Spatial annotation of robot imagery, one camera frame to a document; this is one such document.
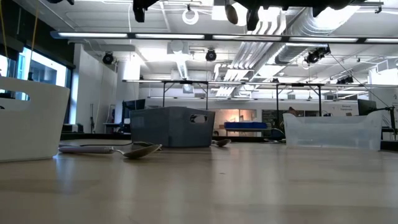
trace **gray plastic basket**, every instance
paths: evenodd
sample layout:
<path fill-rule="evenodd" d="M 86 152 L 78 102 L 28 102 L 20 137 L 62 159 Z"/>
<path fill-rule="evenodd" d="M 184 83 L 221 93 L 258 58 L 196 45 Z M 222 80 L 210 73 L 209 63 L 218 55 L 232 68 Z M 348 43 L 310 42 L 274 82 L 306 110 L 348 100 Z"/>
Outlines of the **gray plastic basket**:
<path fill-rule="evenodd" d="M 131 138 L 165 147 L 208 147 L 215 114 L 178 106 L 131 111 Z"/>

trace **spoon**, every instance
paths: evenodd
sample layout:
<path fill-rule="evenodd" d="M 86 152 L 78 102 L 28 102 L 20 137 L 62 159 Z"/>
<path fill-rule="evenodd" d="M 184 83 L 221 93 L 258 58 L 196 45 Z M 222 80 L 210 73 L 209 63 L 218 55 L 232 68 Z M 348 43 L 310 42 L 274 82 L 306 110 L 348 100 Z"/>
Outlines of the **spoon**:
<path fill-rule="evenodd" d="M 130 152 L 124 152 L 114 147 L 60 147 L 58 150 L 62 153 L 90 153 L 90 154 L 112 154 L 114 152 L 119 152 L 123 156 L 129 159 L 138 159 L 147 156 L 157 150 L 159 150 L 162 145 L 152 145 L 148 147 L 143 147 L 140 149 L 132 150 Z"/>
<path fill-rule="evenodd" d="M 223 140 L 220 140 L 220 141 L 212 141 L 211 143 L 217 145 L 218 147 L 224 147 L 227 144 L 231 143 L 231 140 L 230 139 L 223 139 Z"/>

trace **monitor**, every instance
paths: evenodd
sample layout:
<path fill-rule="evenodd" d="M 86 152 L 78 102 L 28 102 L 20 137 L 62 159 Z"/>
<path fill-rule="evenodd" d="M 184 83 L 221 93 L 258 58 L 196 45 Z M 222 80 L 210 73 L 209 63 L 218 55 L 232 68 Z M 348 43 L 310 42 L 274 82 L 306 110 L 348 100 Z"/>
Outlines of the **monitor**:
<path fill-rule="evenodd" d="M 376 102 L 371 100 L 358 100 L 358 111 L 360 116 L 367 116 L 377 109 Z"/>
<path fill-rule="evenodd" d="M 132 110 L 144 110 L 144 109 L 145 109 L 145 99 L 123 101 L 123 119 L 130 118 L 130 111 Z"/>

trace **wooden table surface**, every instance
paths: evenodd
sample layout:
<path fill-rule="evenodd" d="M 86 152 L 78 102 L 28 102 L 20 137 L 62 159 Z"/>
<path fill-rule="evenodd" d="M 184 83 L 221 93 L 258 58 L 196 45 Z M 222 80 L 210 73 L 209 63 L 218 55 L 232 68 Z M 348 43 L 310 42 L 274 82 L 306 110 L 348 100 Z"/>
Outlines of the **wooden table surface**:
<path fill-rule="evenodd" d="M 0 164 L 0 201 L 1 224 L 395 224 L 398 154 L 259 143 L 137 161 L 59 154 Z"/>

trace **white wall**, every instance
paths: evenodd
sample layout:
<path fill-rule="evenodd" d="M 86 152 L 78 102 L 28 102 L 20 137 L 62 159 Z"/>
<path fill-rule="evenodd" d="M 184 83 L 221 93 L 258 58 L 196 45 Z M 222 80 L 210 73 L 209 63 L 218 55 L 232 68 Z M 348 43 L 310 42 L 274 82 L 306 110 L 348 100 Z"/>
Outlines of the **white wall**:
<path fill-rule="evenodd" d="M 84 125 L 84 132 L 90 133 L 90 104 L 94 104 L 95 131 L 103 133 L 109 106 L 116 103 L 118 74 L 100 58 L 95 59 L 85 52 L 81 44 L 75 45 L 74 64 L 70 122 Z"/>
<path fill-rule="evenodd" d="M 123 101 L 139 99 L 139 84 L 122 82 L 123 76 L 130 73 L 131 67 L 127 62 L 118 63 L 118 81 L 116 90 L 116 109 L 115 109 L 115 123 L 120 123 L 123 112 Z"/>

